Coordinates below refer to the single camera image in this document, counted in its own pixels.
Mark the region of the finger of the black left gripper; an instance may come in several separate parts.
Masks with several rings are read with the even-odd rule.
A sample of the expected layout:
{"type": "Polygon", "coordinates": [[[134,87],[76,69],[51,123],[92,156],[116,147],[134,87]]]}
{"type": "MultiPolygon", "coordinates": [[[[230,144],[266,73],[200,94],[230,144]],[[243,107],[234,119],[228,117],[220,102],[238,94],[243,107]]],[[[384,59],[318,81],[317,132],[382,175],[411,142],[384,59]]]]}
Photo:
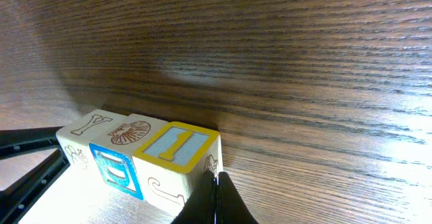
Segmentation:
{"type": "Polygon", "coordinates": [[[61,127],[1,130],[1,160],[42,150],[58,150],[64,157],[56,133],[61,127]]]}
{"type": "Polygon", "coordinates": [[[1,224],[18,223],[36,201],[70,166],[60,149],[1,191],[1,224]]]}

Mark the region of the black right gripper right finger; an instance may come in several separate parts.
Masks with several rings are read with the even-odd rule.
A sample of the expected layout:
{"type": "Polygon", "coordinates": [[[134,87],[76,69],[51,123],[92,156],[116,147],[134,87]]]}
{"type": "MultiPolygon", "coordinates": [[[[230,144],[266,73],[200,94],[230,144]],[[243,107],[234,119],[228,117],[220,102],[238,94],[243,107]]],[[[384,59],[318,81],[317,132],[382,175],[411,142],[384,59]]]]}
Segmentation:
{"type": "Polygon", "coordinates": [[[217,185],[217,224],[258,224],[247,209],[228,173],[220,172],[217,185]]]}

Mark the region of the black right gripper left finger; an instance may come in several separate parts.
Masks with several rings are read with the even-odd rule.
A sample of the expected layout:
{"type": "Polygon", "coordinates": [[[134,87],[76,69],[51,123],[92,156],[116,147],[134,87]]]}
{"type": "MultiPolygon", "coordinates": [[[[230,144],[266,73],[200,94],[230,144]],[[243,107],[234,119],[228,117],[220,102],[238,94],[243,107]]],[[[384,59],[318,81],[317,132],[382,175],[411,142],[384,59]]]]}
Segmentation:
{"type": "Polygon", "coordinates": [[[205,171],[182,211],[171,224],[213,224],[215,222],[215,176],[205,171]]]}

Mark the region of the yellow number 1 block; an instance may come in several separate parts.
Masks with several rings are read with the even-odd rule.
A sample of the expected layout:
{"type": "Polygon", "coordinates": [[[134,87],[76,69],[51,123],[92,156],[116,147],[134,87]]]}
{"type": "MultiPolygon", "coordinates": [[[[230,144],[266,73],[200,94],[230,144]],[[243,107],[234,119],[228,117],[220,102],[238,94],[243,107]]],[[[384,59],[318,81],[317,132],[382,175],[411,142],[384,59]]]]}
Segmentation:
{"type": "Polygon", "coordinates": [[[178,121],[165,125],[132,158],[144,199],[173,216],[205,171],[223,171],[220,133],[178,121]]]}

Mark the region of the blue letter D block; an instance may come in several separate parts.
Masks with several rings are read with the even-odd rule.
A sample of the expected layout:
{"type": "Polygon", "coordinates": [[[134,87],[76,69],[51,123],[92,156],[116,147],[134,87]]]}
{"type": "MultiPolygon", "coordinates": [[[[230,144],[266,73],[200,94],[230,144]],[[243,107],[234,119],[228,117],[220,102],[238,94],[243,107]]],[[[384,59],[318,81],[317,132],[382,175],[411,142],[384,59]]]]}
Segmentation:
{"type": "Polygon", "coordinates": [[[104,182],[143,200],[132,155],[166,124],[168,122],[162,119],[131,114],[89,142],[89,149],[104,182]]]}

